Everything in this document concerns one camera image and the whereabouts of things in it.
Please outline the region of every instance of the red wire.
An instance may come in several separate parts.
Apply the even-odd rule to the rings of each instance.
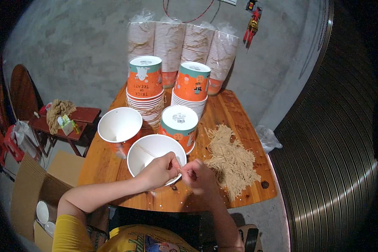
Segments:
[[[202,14],[200,14],[200,16],[198,16],[197,18],[195,18],[195,19],[193,19],[193,20],[191,20],[191,21],[186,21],[186,22],[182,22],[182,23],[190,23],[190,22],[193,22],[193,21],[195,21],[196,19],[200,18],[201,16],[203,16],[203,14],[207,12],[207,10],[210,8],[210,6],[212,6],[213,2],[214,2],[214,0],[212,0],[212,2],[210,3],[209,7],[207,7],[207,9],[206,9]],[[165,12],[165,14],[166,14],[168,17],[170,17],[170,16],[168,15],[167,11],[166,11],[166,8],[165,8],[165,0],[162,0],[162,7],[164,8],[164,12]]]

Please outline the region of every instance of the yellow shirt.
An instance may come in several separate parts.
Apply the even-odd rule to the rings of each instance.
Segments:
[[[179,235],[159,227],[129,225],[113,229],[98,252],[197,252]],[[85,226],[71,215],[56,220],[52,252],[93,251]]]

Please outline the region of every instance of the wall outlet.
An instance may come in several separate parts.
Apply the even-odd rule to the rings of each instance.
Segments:
[[[220,1],[232,4],[232,5],[237,5],[237,0],[220,0]]]

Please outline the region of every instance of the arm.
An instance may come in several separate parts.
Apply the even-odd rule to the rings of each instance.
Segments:
[[[202,161],[196,159],[182,167],[181,173],[185,184],[190,186],[193,193],[202,197],[205,204],[209,206],[213,215],[219,250],[245,251],[237,225],[228,213],[218,192],[214,172],[203,164]]]
[[[60,199],[58,216],[75,216],[85,224],[86,214],[121,197],[163,186],[178,175],[180,165],[173,152],[156,158],[132,179],[83,185],[67,191]]]

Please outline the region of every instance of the electrical cable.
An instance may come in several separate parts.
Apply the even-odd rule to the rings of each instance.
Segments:
[[[186,22],[182,22],[182,23],[190,23],[190,22],[193,22],[193,21],[195,21],[196,19],[200,18],[201,16],[203,16],[203,14],[207,12],[207,10],[210,8],[210,6],[212,6],[213,2],[214,2],[214,0],[212,0],[212,2],[209,4],[209,7],[207,7],[207,9],[206,9],[202,14],[200,14],[200,16],[198,16],[197,18],[195,18],[195,19],[193,19],[193,20],[191,20],[191,21],[186,21]],[[167,11],[167,9],[165,8],[165,0],[162,0],[162,7],[164,8],[164,12],[165,12],[165,14],[166,14],[168,17],[170,17],[170,16],[168,15],[168,11]]]

